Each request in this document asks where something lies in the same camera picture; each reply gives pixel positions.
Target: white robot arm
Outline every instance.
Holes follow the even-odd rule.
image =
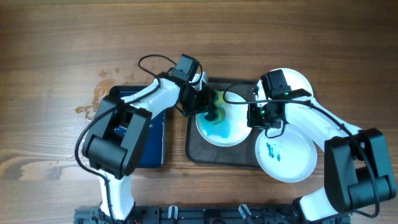
[[[95,124],[88,127],[90,130],[85,139],[82,153],[89,159],[90,166],[98,170],[102,175],[100,176],[103,196],[101,211],[106,216],[113,217],[113,220],[127,220],[131,215],[135,203],[131,195],[130,175],[141,157],[143,144],[146,141],[146,133],[152,118],[155,118],[164,109],[181,103],[184,114],[190,116],[208,112],[206,118],[209,120],[215,119],[216,114],[214,114],[214,111],[216,108],[212,103],[215,92],[206,85],[207,74],[205,72],[195,74],[197,68],[198,62],[194,58],[182,55],[176,68],[172,70],[172,74],[161,73],[151,85],[134,95],[126,96],[123,99],[106,96],[102,100],[96,114]],[[305,217],[303,219],[311,222],[322,220],[374,203],[374,195],[377,194],[369,193],[369,188],[372,189],[375,181],[370,181],[366,175],[362,175],[363,170],[358,171],[354,169],[352,154],[355,154],[355,150],[352,149],[350,151],[350,144],[343,142],[347,141],[347,138],[357,138],[361,142],[364,141],[366,148],[369,149],[366,154],[371,156],[373,168],[376,169],[377,187],[381,189],[378,194],[380,201],[395,197],[396,187],[394,176],[392,175],[391,163],[389,163],[389,166],[382,168],[377,166],[380,160],[387,159],[389,162],[387,147],[385,146],[385,141],[382,141],[384,137],[381,140],[379,132],[375,132],[374,130],[370,134],[364,133],[360,135],[360,128],[342,121],[317,103],[312,96],[313,91],[309,82],[301,74],[285,68],[278,72],[279,78],[283,77],[285,82],[287,82],[286,85],[276,85],[279,81],[278,79],[274,80],[274,84],[272,84],[273,78],[272,76],[268,76],[270,81],[268,81],[267,86],[265,85],[263,76],[258,84],[259,89],[257,90],[256,99],[260,101],[265,100],[270,105],[274,103],[269,101],[270,99],[286,98],[286,95],[290,94],[290,98],[287,98],[288,100],[304,101],[306,104],[301,105],[286,101],[277,105],[283,106],[283,110],[278,111],[281,112],[279,115],[282,115],[282,117],[275,116],[259,119],[258,117],[248,115],[248,126],[252,125],[264,129],[280,128],[278,120],[282,118],[284,123],[290,123],[300,128],[325,151],[325,176],[326,174],[328,176],[334,175],[337,179],[340,178],[341,181],[339,186],[335,186],[335,184],[331,184],[331,187],[325,185],[325,188],[302,197],[298,201],[298,206],[300,207],[302,216]],[[249,107],[254,106],[259,110],[263,110],[264,108],[268,110],[271,108],[268,105],[265,102],[259,102],[251,103]],[[325,113],[314,110],[307,105],[316,106],[328,114],[329,117]],[[343,124],[345,130],[355,136],[352,137],[347,131],[341,130],[341,125],[337,125],[335,122]],[[116,138],[109,141],[113,137],[109,135],[107,130],[112,128],[112,125],[115,123],[126,127],[126,135],[122,139]],[[341,138],[339,141],[343,143],[338,145],[336,141],[330,142],[329,140],[334,137]],[[374,139],[379,140],[377,146],[385,147],[382,148],[381,156],[378,158],[374,158],[373,156],[372,147],[375,146]],[[328,158],[332,158],[331,160],[326,159],[327,154],[330,154]],[[339,164],[339,160],[336,158],[343,156],[343,159],[347,160],[344,164]],[[328,171],[326,171],[326,163],[330,166]],[[349,175],[340,176],[341,169],[346,169]],[[358,186],[359,189],[355,192],[349,192],[346,182],[349,182],[349,186]],[[356,192],[362,193],[363,191],[366,191],[366,194],[363,194],[365,196],[356,195]],[[338,200],[331,200],[328,197],[328,192],[329,194],[337,192],[337,194],[341,194],[342,196],[337,197]],[[354,201],[345,202],[344,199],[347,197],[353,197]],[[340,208],[336,204],[341,201],[345,203]]]

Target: sponge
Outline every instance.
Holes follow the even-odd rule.
[[[217,90],[215,90],[215,92],[216,95],[214,97],[213,103],[216,106],[216,108],[219,108],[224,103],[223,93]]]
[[[212,124],[220,124],[225,119],[225,110],[223,108],[218,108],[215,110],[217,117],[213,121],[209,121]]]

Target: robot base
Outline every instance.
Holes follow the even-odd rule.
[[[116,224],[298,224],[310,223],[302,221],[295,215],[291,204],[276,204],[266,207],[176,207],[160,208],[156,206],[140,206],[126,220],[118,220]],[[110,224],[99,207],[76,209],[74,224]],[[348,215],[330,218],[317,224],[350,224]]]

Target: dark tray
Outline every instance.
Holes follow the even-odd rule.
[[[210,77],[208,85],[215,90],[224,91],[231,84],[241,83],[243,81],[254,80]],[[243,84],[234,86],[229,91],[242,96],[246,101],[252,101],[255,100],[252,88],[252,85]],[[260,129],[252,129],[249,136],[243,142],[231,147],[219,147],[209,143],[200,135],[195,123],[195,117],[192,116],[188,118],[187,123],[185,154],[188,159],[196,164],[234,166],[243,169],[261,169],[254,151],[257,137],[261,131]]]

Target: blue tablet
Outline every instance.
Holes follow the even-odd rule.
[[[122,98],[124,96],[133,95],[145,87],[146,86],[114,86],[109,94]],[[142,153],[138,168],[159,168],[162,166],[164,161],[165,124],[165,111],[162,111],[152,119],[144,152]],[[124,137],[126,128],[121,126],[115,127],[114,132]]]

